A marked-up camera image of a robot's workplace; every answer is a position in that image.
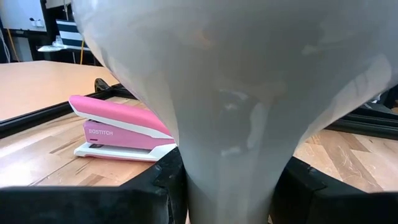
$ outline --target bostitch logo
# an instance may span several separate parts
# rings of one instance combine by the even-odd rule
[[[113,131],[105,131],[105,130],[98,130],[98,129],[89,129],[88,132],[90,134],[113,135]]]

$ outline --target cable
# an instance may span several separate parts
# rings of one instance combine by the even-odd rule
[[[12,47],[12,50],[14,51],[15,58],[17,59],[18,62],[20,62],[19,58],[18,58],[18,55],[17,55],[17,51],[15,50],[14,41],[12,40],[10,30],[7,29],[7,32],[8,32],[8,37],[10,38],[11,47]]]
[[[0,30],[0,39],[2,41],[2,46],[4,48],[4,53],[6,54],[7,61],[8,61],[8,63],[11,63],[10,51],[8,50],[6,41],[4,40],[4,36],[2,34],[2,30]]]
[[[80,50],[80,65],[83,65],[83,51],[85,49],[85,40],[81,42],[81,50]]]

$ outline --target wooden table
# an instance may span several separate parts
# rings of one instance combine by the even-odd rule
[[[106,68],[35,61],[0,64],[0,121],[94,92],[94,80],[118,81]]]
[[[111,101],[145,107],[137,100]],[[151,162],[75,157],[84,118],[73,113],[0,140],[0,186],[120,185]],[[294,156],[366,192],[398,191],[398,142],[323,130]]]

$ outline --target stapler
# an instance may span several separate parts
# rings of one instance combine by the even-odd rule
[[[88,119],[83,124],[86,143],[75,149],[76,156],[155,162],[176,147],[149,110],[78,95],[69,103]]]

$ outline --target wooden surface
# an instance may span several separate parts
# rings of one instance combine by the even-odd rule
[[[117,80],[103,67],[35,61],[0,64],[0,121],[94,92],[94,80]]]
[[[111,101],[145,107],[136,100]],[[73,113],[0,140],[0,186],[120,185],[150,162],[75,157],[85,119]],[[398,142],[320,131],[294,154],[320,171],[366,192],[398,190]]]

